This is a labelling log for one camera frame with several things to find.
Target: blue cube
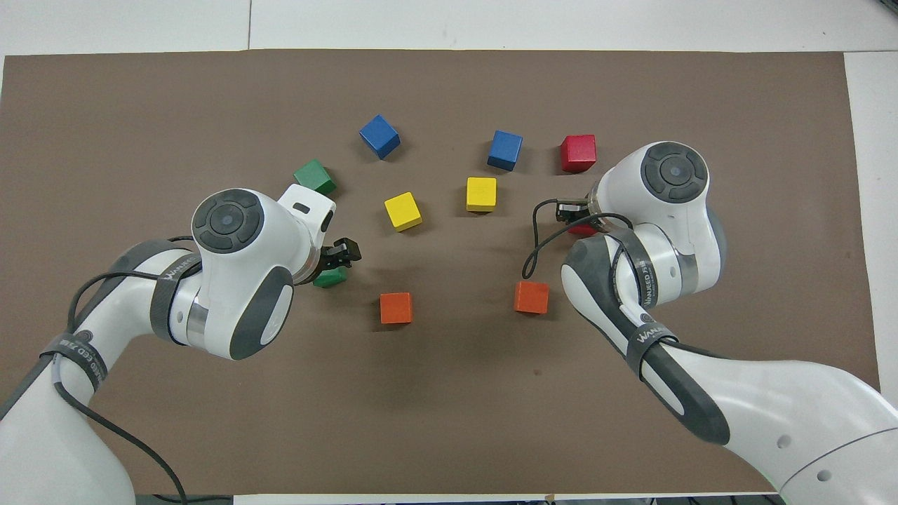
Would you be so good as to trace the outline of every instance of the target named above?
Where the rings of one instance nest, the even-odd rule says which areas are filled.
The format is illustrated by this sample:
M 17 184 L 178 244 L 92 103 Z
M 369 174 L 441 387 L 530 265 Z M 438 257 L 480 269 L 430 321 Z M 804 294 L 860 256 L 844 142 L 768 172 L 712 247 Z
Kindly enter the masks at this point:
M 521 153 L 521 144 L 524 138 L 514 133 L 508 133 L 500 129 L 493 135 L 493 145 L 489 148 L 487 164 L 502 170 L 512 171 L 517 163 L 517 156 Z
M 399 145 L 399 132 L 377 114 L 364 128 L 358 131 L 362 139 L 382 160 Z

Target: robotic arm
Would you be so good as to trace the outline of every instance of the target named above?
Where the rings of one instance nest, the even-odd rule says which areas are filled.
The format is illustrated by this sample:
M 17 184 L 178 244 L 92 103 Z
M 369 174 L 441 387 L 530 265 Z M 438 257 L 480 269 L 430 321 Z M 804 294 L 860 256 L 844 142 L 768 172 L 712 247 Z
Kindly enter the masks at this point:
M 147 333 L 226 359 L 268 346 L 295 281 L 361 259 L 351 240 L 322 246 L 334 210 L 298 185 L 278 201 L 221 191 L 194 213 L 199 254 L 153 240 L 121 256 L 0 408 L 0 503 L 134 503 L 124 467 L 57 388 L 88 404 L 131 339 Z
M 787 502 L 895 503 L 898 412 L 873 388 L 815 363 L 696 350 L 646 312 L 718 280 L 726 239 L 705 204 L 709 181 L 695 150 L 658 142 L 559 206 L 559 219 L 612 212 L 635 225 L 611 218 L 574 244 L 561 267 L 568 299 L 689 431 L 739 455 Z

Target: colored block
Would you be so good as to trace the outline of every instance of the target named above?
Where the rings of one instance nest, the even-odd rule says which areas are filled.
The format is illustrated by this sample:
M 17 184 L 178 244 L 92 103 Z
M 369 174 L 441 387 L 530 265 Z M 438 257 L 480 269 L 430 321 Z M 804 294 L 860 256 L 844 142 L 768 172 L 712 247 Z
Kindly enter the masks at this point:
M 469 177 L 465 208 L 469 212 L 492 212 L 496 209 L 496 178 Z
M 318 277 L 312 281 L 313 286 L 319 288 L 330 288 L 340 282 L 346 282 L 346 267 L 337 267 L 333 270 L 325 270 L 318 274 Z
M 380 114 L 374 116 L 358 134 L 382 160 L 399 145 L 399 132 Z
M 549 285 L 522 280 L 515 286 L 515 310 L 528 314 L 549 312 Z
M 568 135 L 561 143 L 561 170 L 580 173 L 595 164 L 595 135 Z
M 415 203 L 415 197 L 411 193 L 402 193 L 398 197 L 386 200 L 383 205 L 387 207 L 387 214 L 397 232 L 408 230 L 420 225 L 423 219 Z
M 574 234 L 574 235 L 580 235 L 580 236 L 593 236 L 593 235 L 599 233 L 599 231 L 596 230 L 595 228 L 593 228 L 592 226 L 589 226 L 587 223 L 584 223 L 582 225 L 577 225 L 577 226 L 571 227 L 568 230 L 568 233 Z
M 328 171 L 317 159 L 301 166 L 299 170 L 293 172 L 293 177 L 300 186 L 316 190 L 322 195 L 337 189 L 337 184 L 334 184 Z
M 411 294 L 383 293 L 381 295 L 381 323 L 411 323 Z
M 514 170 L 523 142 L 524 138 L 519 135 L 500 129 L 496 130 L 496 133 L 493 134 L 493 144 L 489 148 L 487 164 L 502 170 Z

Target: black cable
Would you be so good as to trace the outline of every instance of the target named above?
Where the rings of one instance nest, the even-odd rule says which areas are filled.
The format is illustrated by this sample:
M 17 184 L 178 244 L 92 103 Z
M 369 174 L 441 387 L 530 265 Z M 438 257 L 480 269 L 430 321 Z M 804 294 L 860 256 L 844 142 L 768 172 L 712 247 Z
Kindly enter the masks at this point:
M 529 279 L 530 277 L 533 276 L 533 273 L 536 271 L 536 261 L 537 261 L 537 257 L 540 254 L 540 249 L 545 247 L 546 244 L 555 240 L 556 238 L 559 237 L 559 235 L 567 232 L 569 229 L 573 228 L 574 226 L 582 225 L 582 224 L 588 223 L 590 221 L 595 221 L 596 219 L 598 219 L 600 217 L 614 217 L 616 219 L 623 221 L 627 225 L 627 227 L 629 227 L 630 229 L 633 228 L 633 223 L 630 222 L 630 220 L 627 219 L 625 216 L 622 216 L 620 214 L 615 214 L 613 212 L 600 212 L 598 214 L 590 214 L 589 216 L 581 217 L 578 220 L 572 222 L 571 224 L 561 228 L 559 231 L 553 233 L 552 235 L 549 235 L 549 238 L 547 238 L 546 240 L 543 240 L 542 242 L 537 242 L 539 240 L 539 234 L 536 229 L 536 210 L 540 206 L 545 205 L 547 202 L 552 202 L 552 200 L 546 200 L 546 201 L 541 202 L 539 205 L 537 205 L 537 208 L 535 208 L 533 210 L 533 240 L 536 244 L 534 244 L 533 251 L 530 252 L 529 256 L 527 256 L 526 261 L 524 261 L 524 266 L 521 268 L 521 277 L 523 277 L 524 279 Z
M 75 332 L 75 311 L 78 309 L 78 302 L 81 300 L 81 296 L 84 294 L 84 291 L 90 289 L 91 286 L 105 279 L 113 279 L 116 277 L 139 277 L 141 279 L 152 279 L 157 280 L 159 277 L 152 274 L 146 273 L 142 271 L 135 270 L 122 270 L 122 271 L 109 271 L 106 273 L 102 273 L 98 276 L 95 276 L 85 282 L 75 293 L 75 296 L 72 297 L 72 303 L 68 306 L 68 326 L 66 331 L 69 333 Z
M 166 496 L 162 496 L 162 494 L 154 494 L 154 498 L 162 501 L 168 501 L 169 503 L 181 503 L 180 500 L 175 500 L 174 498 L 168 498 Z M 228 500 L 233 501 L 233 496 L 224 496 L 224 495 L 212 495 L 209 496 L 198 496 L 197 498 L 188 498 L 187 503 L 200 503 L 201 501 L 217 501 L 217 500 Z
M 54 364 L 54 367 L 56 367 L 56 368 L 59 367 L 58 362 Z M 169 466 L 168 463 L 165 463 L 165 460 L 161 456 L 156 454 L 156 451 L 152 450 L 149 446 L 147 446 L 147 444 L 142 442 L 140 439 L 138 439 L 134 435 L 131 435 L 127 431 L 125 431 L 122 428 L 113 424 L 112 421 L 109 421 L 106 418 L 104 418 L 103 416 L 101 416 L 99 413 L 94 412 L 87 405 L 84 405 L 83 403 L 79 402 L 77 399 L 75 399 L 74 396 L 72 396 L 68 391 L 66 391 L 66 389 L 62 385 L 61 380 L 59 380 L 58 382 L 54 382 L 53 386 L 56 388 L 57 393 L 59 393 L 59 396 L 62 396 L 62 399 L 65 400 L 66 403 L 68 403 L 69 405 L 72 405 L 72 407 L 74 407 L 77 411 L 79 411 L 80 413 L 93 419 L 94 421 L 98 422 L 103 428 L 115 433 L 116 435 L 122 437 L 123 439 L 127 440 L 128 442 L 131 442 L 132 444 L 137 446 L 140 450 L 147 453 L 148 456 L 150 456 L 159 466 L 161 466 L 163 468 L 165 473 L 168 474 L 169 478 L 172 479 L 172 482 L 174 483 L 175 487 L 178 488 L 178 496 L 180 496 L 181 505 L 187 505 L 187 503 L 188 503 L 187 502 L 187 494 L 184 492 L 184 487 L 182 485 L 180 485 L 180 479 L 178 479 L 178 475 L 176 475 L 174 473 L 174 470 L 172 470 L 172 468 Z

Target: brown mat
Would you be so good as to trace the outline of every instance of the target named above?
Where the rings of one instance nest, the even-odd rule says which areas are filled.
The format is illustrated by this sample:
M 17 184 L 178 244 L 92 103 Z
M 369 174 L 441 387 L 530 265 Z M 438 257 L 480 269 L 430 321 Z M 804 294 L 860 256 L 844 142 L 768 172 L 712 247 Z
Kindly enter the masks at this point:
M 730 243 L 710 291 L 653 314 L 742 359 L 808 359 L 876 386 L 858 183 L 840 54 L 251 51 L 8 57 L 0 105 L 0 323 L 6 397 L 64 325 L 74 290 L 131 244 L 189 230 L 207 195 L 275 198 L 313 157 L 339 189 L 329 239 L 350 280 L 297 292 L 273 347 L 233 363 L 135 340 L 92 405 L 164 455 L 191 493 L 697 492 L 769 485 L 695 439 L 564 298 L 573 238 L 534 280 L 550 313 L 512 311 L 533 205 L 581 196 L 623 156 L 698 149 Z M 382 113 L 402 145 L 377 161 Z M 485 165 L 497 128 L 524 137 Z M 566 135 L 599 163 L 560 174 Z M 499 204 L 464 211 L 472 175 Z M 392 231 L 412 191 L 424 224 Z M 555 229 L 550 212 L 542 231 Z M 415 322 L 381 326 L 410 291 Z M 101 430 L 137 492 L 172 487 Z

